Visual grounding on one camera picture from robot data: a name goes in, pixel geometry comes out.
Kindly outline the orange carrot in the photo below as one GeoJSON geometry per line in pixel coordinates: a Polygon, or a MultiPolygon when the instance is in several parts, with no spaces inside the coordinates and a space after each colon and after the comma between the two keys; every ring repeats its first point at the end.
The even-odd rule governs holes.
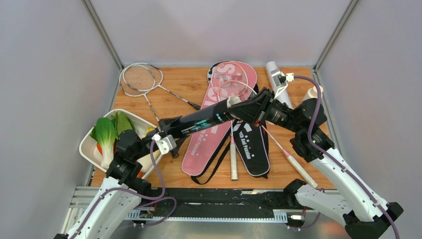
{"type": "Polygon", "coordinates": [[[103,151],[102,151],[102,147],[100,146],[99,143],[96,143],[96,148],[97,148],[98,152],[100,153],[100,155],[102,155],[103,151]]]}

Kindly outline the pink racket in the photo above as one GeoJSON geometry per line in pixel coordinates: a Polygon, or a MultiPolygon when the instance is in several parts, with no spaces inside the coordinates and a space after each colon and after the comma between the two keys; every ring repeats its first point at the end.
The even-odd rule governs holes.
{"type": "MultiPolygon", "coordinates": [[[[244,82],[235,80],[228,80],[220,84],[220,86],[217,86],[216,92],[219,100],[238,97],[240,101],[245,101],[257,95],[252,87],[244,82]]],[[[305,181],[313,188],[316,188],[318,183],[309,175],[309,173],[300,165],[300,163],[280,145],[280,143],[274,138],[274,136],[265,126],[261,126],[261,128],[273,139],[277,146],[282,150],[290,164],[299,172],[305,181]]]]}
{"type": "MultiPolygon", "coordinates": [[[[219,63],[211,76],[210,84],[217,94],[218,101],[230,99],[232,96],[241,95],[241,86],[248,84],[248,79],[243,68],[236,62],[227,61],[219,63]]],[[[236,146],[234,141],[233,121],[230,122],[230,167],[231,180],[238,180],[236,146]]]]}

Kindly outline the green leafy vegetable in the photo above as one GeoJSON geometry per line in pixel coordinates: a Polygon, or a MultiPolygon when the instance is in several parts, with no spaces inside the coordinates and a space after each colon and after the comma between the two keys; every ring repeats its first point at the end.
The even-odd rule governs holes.
{"type": "Polygon", "coordinates": [[[123,112],[115,112],[111,115],[111,122],[114,125],[116,137],[119,137],[126,130],[135,130],[132,121],[123,112]]]}

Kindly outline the white shuttlecock tube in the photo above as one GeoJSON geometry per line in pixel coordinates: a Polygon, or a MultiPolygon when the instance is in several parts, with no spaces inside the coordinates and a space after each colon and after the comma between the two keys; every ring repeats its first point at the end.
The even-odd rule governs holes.
{"type": "Polygon", "coordinates": [[[287,92],[288,84],[294,81],[294,74],[284,74],[277,66],[275,61],[270,61],[265,65],[267,76],[275,93],[275,99],[285,103],[289,108],[293,108],[289,94],[287,92]]]}

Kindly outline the green bok choy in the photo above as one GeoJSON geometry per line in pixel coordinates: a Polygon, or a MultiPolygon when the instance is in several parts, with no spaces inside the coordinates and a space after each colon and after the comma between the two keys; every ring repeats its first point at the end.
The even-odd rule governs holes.
{"type": "Polygon", "coordinates": [[[108,169],[114,158],[114,143],[117,138],[114,124],[109,118],[99,118],[93,127],[90,137],[93,138],[102,149],[103,159],[101,167],[108,169]]]}

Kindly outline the yellow white cabbage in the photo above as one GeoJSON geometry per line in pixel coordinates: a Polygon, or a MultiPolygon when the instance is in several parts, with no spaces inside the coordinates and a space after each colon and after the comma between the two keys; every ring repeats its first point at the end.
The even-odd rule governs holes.
{"type": "MultiPolygon", "coordinates": [[[[154,127],[148,126],[146,128],[146,132],[145,132],[144,136],[146,136],[147,133],[149,133],[153,129],[154,129],[154,127]]],[[[151,156],[150,156],[150,153],[149,152],[147,153],[146,156],[143,156],[143,157],[139,158],[137,160],[137,162],[139,162],[141,164],[141,166],[142,166],[142,168],[141,168],[141,172],[142,173],[140,173],[140,174],[145,174],[151,167],[153,167],[151,156]]]]}

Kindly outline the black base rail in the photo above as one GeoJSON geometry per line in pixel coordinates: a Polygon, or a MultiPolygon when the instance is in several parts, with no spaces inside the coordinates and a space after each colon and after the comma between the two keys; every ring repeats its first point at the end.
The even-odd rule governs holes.
{"type": "Polygon", "coordinates": [[[221,189],[221,188],[168,188],[165,199],[151,206],[141,207],[152,212],[155,219],[270,219],[275,210],[301,213],[301,206],[293,196],[282,189],[221,189]]]}

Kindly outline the black shuttlecock tube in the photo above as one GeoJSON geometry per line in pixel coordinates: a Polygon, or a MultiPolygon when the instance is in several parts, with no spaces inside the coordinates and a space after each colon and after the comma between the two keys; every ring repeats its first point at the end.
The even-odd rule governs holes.
{"type": "MultiPolygon", "coordinates": [[[[189,136],[195,132],[211,128],[234,119],[228,112],[226,100],[205,107],[194,113],[180,118],[181,125],[174,129],[180,129],[182,135],[189,136]]],[[[151,131],[147,133],[147,138],[152,138],[151,131]]]]}

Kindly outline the pink racket cover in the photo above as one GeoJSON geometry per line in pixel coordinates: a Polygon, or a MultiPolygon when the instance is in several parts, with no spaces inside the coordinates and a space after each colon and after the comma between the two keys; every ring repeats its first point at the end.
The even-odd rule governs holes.
{"type": "MultiPolygon", "coordinates": [[[[257,83],[257,74],[250,65],[238,61],[229,61],[229,63],[235,63],[241,66],[246,73],[248,85],[255,86],[257,83]]],[[[218,103],[217,94],[209,83],[201,109],[216,103],[218,103]]],[[[190,176],[199,176],[206,171],[206,166],[210,162],[212,155],[216,152],[218,145],[220,145],[221,141],[224,144],[225,139],[223,138],[230,131],[229,128],[230,121],[193,133],[182,161],[182,171],[190,176]]]]}

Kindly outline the white silver racket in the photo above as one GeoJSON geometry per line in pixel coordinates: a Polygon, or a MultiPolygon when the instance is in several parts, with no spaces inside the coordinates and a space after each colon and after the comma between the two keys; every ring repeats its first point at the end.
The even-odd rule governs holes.
{"type": "Polygon", "coordinates": [[[123,93],[130,97],[144,97],[155,118],[159,118],[147,96],[163,80],[162,71],[148,63],[133,63],[124,68],[119,76],[119,84],[123,93]]]}

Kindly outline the white vegetable tray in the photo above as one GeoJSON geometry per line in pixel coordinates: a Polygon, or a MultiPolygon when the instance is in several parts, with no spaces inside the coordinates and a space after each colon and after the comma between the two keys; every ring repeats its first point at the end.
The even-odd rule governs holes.
{"type": "MultiPolygon", "coordinates": [[[[145,137],[144,134],[146,132],[146,128],[148,126],[152,126],[156,128],[157,126],[146,121],[145,119],[128,112],[123,109],[114,109],[110,112],[108,112],[104,117],[111,119],[111,115],[113,115],[115,112],[123,112],[127,115],[127,117],[132,121],[135,131],[137,135],[140,138],[145,137]]],[[[96,141],[90,137],[90,133],[92,131],[92,128],[88,131],[86,136],[83,138],[83,140],[80,143],[79,146],[79,152],[83,158],[85,158],[87,161],[89,161],[92,165],[97,167],[99,170],[101,170],[103,173],[106,173],[106,169],[101,167],[101,161],[103,159],[102,155],[98,152],[96,148],[96,141]]],[[[147,177],[154,171],[154,167],[151,167],[145,174],[142,175],[142,179],[147,179],[147,177]]]]}

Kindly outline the cream bottle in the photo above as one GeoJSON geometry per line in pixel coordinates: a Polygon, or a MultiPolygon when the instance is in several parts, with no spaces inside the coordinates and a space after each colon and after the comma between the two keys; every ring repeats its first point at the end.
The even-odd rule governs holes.
{"type": "Polygon", "coordinates": [[[302,99],[302,102],[304,102],[305,100],[308,100],[308,99],[317,99],[318,98],[318,90],[317,90],[317,88],[319,88],[320,93],[321,93],[321,96],[322,96],[322,94],[323,94],[323,87],[320,86],[320,85],[318,85],[317,87],[316,86],[313,86],[312,88],[309,88],[307,90],[306,94],[304,95],[304,97],[302,99]]]}

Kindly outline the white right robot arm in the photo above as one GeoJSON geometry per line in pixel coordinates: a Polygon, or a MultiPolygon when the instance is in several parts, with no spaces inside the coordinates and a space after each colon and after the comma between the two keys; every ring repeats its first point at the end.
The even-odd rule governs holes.
{"type": "Polygon", "coordinates": [[[295,135],[291,144],[297,155],[324,174],[341,194],[340,198],[328,195],[297,179],[284,194],[288,207],[313,208],[341,224],[353,239],[378,239],[387,229],[399,238],[395,222],[403,208],[372,190],[320,129],[326,116],[319,97],[306,99],[291,109],[277,101],[267,88],[258,93],[249,87],[220,90],[219,96],[227,99],[228,112],[236,119],[254,126],[269,121],[292,131],[295,135]]]}

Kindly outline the shuttlecock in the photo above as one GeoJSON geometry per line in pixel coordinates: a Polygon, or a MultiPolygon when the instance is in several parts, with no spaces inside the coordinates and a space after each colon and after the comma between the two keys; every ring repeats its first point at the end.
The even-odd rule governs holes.
{"type": "Polygon", "coordinates": [[[237,96],[230,96],[229,98],[226,99],[226,105],[228,108],[241,103],[241,99],[237,96]]]}

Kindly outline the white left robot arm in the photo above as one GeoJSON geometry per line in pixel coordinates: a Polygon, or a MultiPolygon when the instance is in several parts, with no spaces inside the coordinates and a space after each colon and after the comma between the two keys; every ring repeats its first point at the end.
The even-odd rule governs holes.
{"type": "Polygon", "coordinates": [[[102,147],[103,155],[110,160],[106,178],[88,208],[66,233],[56,234],[57,239],[108,239],[133,209],[153,206],[167,200],[165,184],[161,194],[152,196],[151,185],[137,175],[142,156],[150,156],[155,169],[155,150],[166,154],[177,148],[173,134],[161,125],[140,138],[127,118],[99,118],[91,137],[102,147]]]}

